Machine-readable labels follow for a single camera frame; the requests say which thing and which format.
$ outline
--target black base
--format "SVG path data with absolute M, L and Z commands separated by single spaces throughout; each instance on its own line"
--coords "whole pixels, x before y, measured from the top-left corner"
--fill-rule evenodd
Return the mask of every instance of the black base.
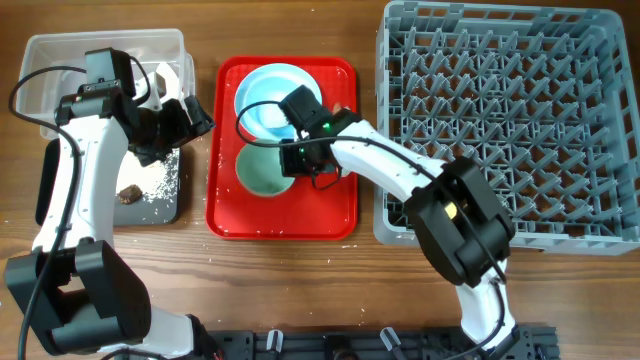
M 434 328 L 397 334 L 408 360 L 440 360 L 473 347 L 460 328 Z M 279 357 L 265 350 L 267 334 L 211 331 L 209 335 L 222 347 L 225 360 L 395 360 L 376 332 L 284 332 Z M 519 325 L 513 335 L 513 341 L 507 345 L 508 350 L 502 355 L 478 353 L 461 360 L 560 359 L 555 328 Z

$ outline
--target brown food piece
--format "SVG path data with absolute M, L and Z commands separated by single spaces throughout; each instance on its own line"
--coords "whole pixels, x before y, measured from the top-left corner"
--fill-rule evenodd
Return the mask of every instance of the brown food piece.
M 138 185 L 129 185 L 118 193 L 120 203 L 124 205 L 131 205 L 134 202 L 138 201 L 138 199 L 140 199 L 141 197 L 142 190 L 140 190 Z

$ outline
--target wooden table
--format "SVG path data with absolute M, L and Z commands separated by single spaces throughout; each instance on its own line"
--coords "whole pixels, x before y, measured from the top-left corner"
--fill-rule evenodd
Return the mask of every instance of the wooden table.
M 355 67 L 362 115 L 376 118 L 374 44 L 384 0 L 58 3 L 0 0 L 3 101 L 18 79 L 32 35 L 179 28 L 195 60 L 198 95 L 208 111 L 213 109 L 216 71 L 231 56 L 323 55 L 342 56 Z M 561 5 L 552 0 L 520 3 Z M 572 0 L 562 5 L 616 10 L 624 19 L 638 74 L 638 2 Z M 202 201 L 210 140 L 207 135 L 184 148 L 185 206 L 175 224 L 115 232 L 119 253 L 145 282 L 155 305 L 195 314 L 210 330 L 374 330 L 459 323 L 453 286 L 434 272 L 419 249 L 383 246 L 374 239 L 373 186 L 367 180 L 360 181 L 360 222 L 343 242 L 229 242 L 214 237 L 204 224 Z M 35 126 L 9 115 L 6 105 L 0 107 L 2 272 L 8 258 L 28 252 L 38 233 L 34 207 L 45 145 Z M 507 274 L 517 321 L 556 326 L 563 359 L 640 358 L 640 252 L 587 257 L 516 249 Z M 14 359 L 22 313 L 4 283 L 0 302 L 0 359 Z M 30 359 L 48 357 L 33 335 L 28 349 Z

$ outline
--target gray dish rack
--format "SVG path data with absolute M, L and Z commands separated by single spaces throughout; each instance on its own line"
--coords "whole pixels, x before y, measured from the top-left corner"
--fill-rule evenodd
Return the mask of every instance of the gray dish rack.
M 513 246 L 640 247 L 640 120 L 618 14 L 393 1 L 376 41 L 378 131 L 474 159 L 513 216 Z M 418 245 L 380 188 L 374 216 L 380 242 Z

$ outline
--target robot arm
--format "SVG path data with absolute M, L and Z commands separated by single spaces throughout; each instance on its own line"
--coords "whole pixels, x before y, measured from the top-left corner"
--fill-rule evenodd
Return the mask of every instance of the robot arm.
M 367 177 L 404 202 L 423 253 L 436 271 L 456 285 L 463 331 L 485 350 L 496 348 L 509 337 L 515 320 L 508 309 L 505 285 L 479 242 L 488 248 L 503 272 L 513 225 L 473 161 L 459 158 L 446 164 L 416 154 L 382 137 L 369 122 L 347 109 L 331 115 L 304 87 L 288 95 L 280 107 L 296 130 L 307 133 L 309 139 L 343 138 L 301 145 L 305 146 L 303 152 L 282 148 L 283 173 L 299 175 L 305 169 L 332 163 L 343 171 Z M 296 155 L 303 158 L 293 159 Z M 440 182 L 439 186 L 398 155 L 421 166 Z M 449 201 L 444 189 L 463 204 L 463 209 Z M 499 323 L 502 313 L 504 319 Z M 486 341 L 497 327 L 498 333 Z
M 44 279 L 30 323 L 52 355 L 126 348 L 165 358 L 191 354 L 214 359 L 216 344 L 197 318 L 151 306 L 142 281 L 113 250 L 113 197 L 127 150 L 134 151 L 143 165 L 161 160 L 171 148 L 206 133 L 212 120 L 195 98 L 161 101 L 154 86 L 150 96 L 134 100 L 131 60 L 124 52 L 88 52 L 86 64 L 88 83 L 78 94 L 63 97 L 56 111 L 57 124 L 80 150 L 77 193 L 68 194 L 74 161 L 71 146 L 61 137 L 46 220 L 33 252 L 9 259 L 7 287 L 25 312 L 44 260 L 53 257 L 54 273 Z M 159 111 L 150 109 L 160 106 Z M 67 196 L 74 196 L 69 229 L 52 252 Z M 84 289 L 59 289 L 71 275 L 81 279 Z

